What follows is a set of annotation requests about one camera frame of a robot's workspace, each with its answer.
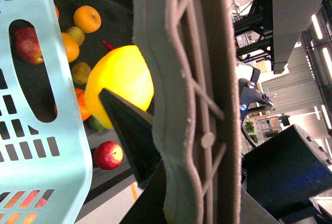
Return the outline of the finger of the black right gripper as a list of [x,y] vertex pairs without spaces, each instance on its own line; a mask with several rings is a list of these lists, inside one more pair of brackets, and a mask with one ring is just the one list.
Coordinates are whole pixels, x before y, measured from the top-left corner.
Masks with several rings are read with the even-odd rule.
[[145,189],[161,160],[153,141],[153,115],[109,89],[102,89],[99,99],[120,139],[138,186]]

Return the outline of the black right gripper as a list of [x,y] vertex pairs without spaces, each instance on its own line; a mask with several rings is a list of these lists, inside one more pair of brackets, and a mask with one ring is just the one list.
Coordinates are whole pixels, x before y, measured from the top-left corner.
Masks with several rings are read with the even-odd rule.
[[236,62],[230,0],[133,0],[133,9],[133,41],[154,84],[165,219],[239,223],[240,119],[273,102],[256,89],[260,70]]

